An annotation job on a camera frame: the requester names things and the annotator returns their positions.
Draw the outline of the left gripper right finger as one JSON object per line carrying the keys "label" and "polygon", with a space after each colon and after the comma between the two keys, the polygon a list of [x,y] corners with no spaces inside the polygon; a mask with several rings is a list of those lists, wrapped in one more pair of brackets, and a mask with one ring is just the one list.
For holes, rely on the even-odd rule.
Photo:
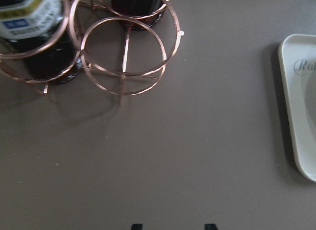
{"label": "left gripper right finger", "polygon": [[214,223],[206,223],[204,224],[204,230],[218,230],[218,227]]}

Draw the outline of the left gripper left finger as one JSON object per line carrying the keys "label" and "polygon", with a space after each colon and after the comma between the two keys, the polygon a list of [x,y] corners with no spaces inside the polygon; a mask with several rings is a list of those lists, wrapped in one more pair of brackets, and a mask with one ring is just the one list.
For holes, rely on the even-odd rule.
{"label": "left gripper left finger", "polygon": [[143,229],[143,224],[141,223],[136,223],[131,225],[131,230],[142,230]]}

